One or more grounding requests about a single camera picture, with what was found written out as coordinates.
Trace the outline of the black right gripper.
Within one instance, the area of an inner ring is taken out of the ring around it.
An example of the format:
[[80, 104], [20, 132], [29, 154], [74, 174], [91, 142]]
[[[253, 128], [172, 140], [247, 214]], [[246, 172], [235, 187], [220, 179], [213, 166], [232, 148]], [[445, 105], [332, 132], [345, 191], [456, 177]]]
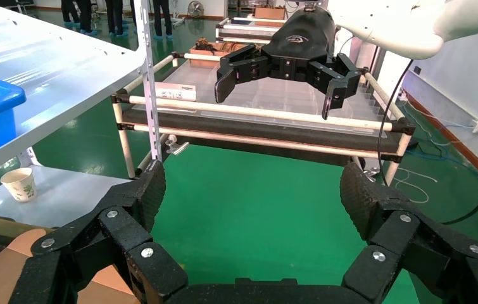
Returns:
[[259, 50], [254, 44], [220, 58], [215, 101], [223, 103], [237, 84], [270, 77], [306, 82], [325, 95], [321, 117], [354, 96], [362, 71], [344, 54], [332, 57], [336, 26], [321, 7], [293, 14]]

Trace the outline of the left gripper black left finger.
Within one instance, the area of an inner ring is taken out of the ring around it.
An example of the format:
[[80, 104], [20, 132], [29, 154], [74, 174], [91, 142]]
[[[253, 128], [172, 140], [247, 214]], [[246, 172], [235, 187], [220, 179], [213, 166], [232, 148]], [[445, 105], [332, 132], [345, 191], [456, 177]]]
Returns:
[[166, 190], [162, 162], [110, 187], [86, 215], [36, 240], [10, 303], [76, 303], [78, 293], [114, 267], [141, 303], [164, 303], [187, 286], [185, 270], [151, 235]]

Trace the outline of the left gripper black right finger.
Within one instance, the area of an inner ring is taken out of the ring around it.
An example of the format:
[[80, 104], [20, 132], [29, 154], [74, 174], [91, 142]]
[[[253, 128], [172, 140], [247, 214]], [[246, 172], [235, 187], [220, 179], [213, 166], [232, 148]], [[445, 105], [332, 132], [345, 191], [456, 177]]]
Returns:
[[367, 244], [344, 274], [344, 288], [381, 303], [405, 270], [444, 303], [478, 303], [478, 241], [424, 215], [399, 190], [371, 182], [352, 161], [340, 197]]

